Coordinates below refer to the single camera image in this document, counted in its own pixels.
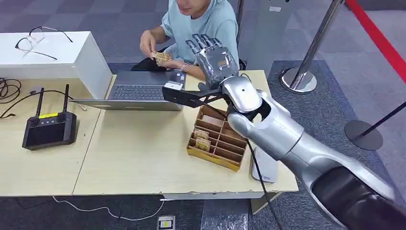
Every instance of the robotic arm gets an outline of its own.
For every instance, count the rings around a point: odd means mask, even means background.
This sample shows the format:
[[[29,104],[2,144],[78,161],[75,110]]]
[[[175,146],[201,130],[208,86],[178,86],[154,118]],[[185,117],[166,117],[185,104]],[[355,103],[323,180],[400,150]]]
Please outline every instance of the robotic arm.
[[[183,91],[169,82],[163,87],[165,100],[195,108],[224,99],[230,126],[283,162],[319,211],[338,225],[353,230],[405,228],[406,212],[393,203],[390,185],[357,160],[305,133],[286,108],[239,76],[237,63],[220,41],[198,34],[193,38],[200,48],[192,40],[186,44],[205,73],[206,86],[199,86],[203,91]],[[258,114],[262,121],[253,123]]]

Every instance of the wooden desk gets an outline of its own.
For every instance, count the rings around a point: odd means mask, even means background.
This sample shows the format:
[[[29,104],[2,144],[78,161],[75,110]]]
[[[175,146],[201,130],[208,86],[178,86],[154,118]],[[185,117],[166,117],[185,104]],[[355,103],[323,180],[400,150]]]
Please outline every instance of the wooden desk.
[[[64,92],[65,84],[69,84],[69,95],[73,98],[91,98],[79,79],[58,79],[23,80],[18,99],[27,96],[34,87]],[[44,93],[41,114],[62,111],[63,97],[55,92]],[[0,113],[12,103],[0,104]],[[76,142],[29,151],[22,148],[25,124],[35,115],[37,104],[38,96],[27,98],[10,110],[16,117],[0,119],[0,196],[71,195],[73,192],[100,109],[89,107],[83,111],[77,104],[69,103],[68,111],[75,113],[79,121]]]
[[[264,72],[246,71],[255,87],[269,92]],[[187,78],[187,90],[198,80]],[[226,109],[223,100],[211,103]],[[102,111],[83,163],[74,195],[164,194],[171,199],[258,198],[261,184],[251,177],[247,148],[241,169],[189,156],[187,141],[198,108],[182,112]],[[294,175],[278,163],[269,192],[297,191]]]

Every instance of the eyeglasses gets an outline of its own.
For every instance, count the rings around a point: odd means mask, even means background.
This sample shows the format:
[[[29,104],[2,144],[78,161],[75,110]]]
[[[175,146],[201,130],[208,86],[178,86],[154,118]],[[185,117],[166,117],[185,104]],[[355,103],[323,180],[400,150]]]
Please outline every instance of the eyeglasses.
[[[30,33],[28,34],[28,36],[20,39],[17,44],[15,45],[16,49],[21,50],[24,53],[36,53],[36,54],[41,54],[47,57],[52,58],[53,60],[57,60],[56,57],[53,56],[49,56],[47,54],[43,54],[43,53],[39,53],[39,52],[35,52],[33,51],[34,45],[40,43],[43,39],[44,39],[44,29],[48,29],[48,30],[53,30],[53,31],[58,31],[58,32],[62,32],[66,38],[68,38],[68,40],[70,42],[73,43],[72,39],[70,39],[70,37],[63,31],[58,30],[58,29],[54,29],[54,28],[49,28],[49,27],[45,27],[45,26],[38,26],[32,30],[30,30]]]

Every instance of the man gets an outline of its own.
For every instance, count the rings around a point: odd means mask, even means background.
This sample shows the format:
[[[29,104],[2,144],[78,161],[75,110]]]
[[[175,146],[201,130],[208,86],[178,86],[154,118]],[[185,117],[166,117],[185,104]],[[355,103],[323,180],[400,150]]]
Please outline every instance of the man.
[[[237,33],[236,16],[227,0],[169,0],[168,12],[162,18],[161,26],[146,30],[141,36],[141,51],[149,58],[134,66],[133,70],[180,69],[204,80],[202,70],[194,65],[195,55],[185,41],[191,39],[192,34],[215,37],[230,50],[238,64]],[[175,39],[175,44],[164,53],[171,54],[173,60],[157,66],[151,53],[156,52],[156,43],[164,43],[171,38]]]

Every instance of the wooden tray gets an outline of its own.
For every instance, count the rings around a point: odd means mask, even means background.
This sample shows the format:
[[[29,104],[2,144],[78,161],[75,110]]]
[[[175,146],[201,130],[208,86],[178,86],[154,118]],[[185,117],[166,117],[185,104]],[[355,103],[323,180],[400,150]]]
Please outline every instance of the wooden tray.
[[[187,146],[189,155],[222,165],[236,172],[240,169],[247,141],[233,131],[223,117],[210,108],[202,106],[194,123],[194,128],[209,133],[211,146],[208,152],[196,148],[196,140],[192,133]]]

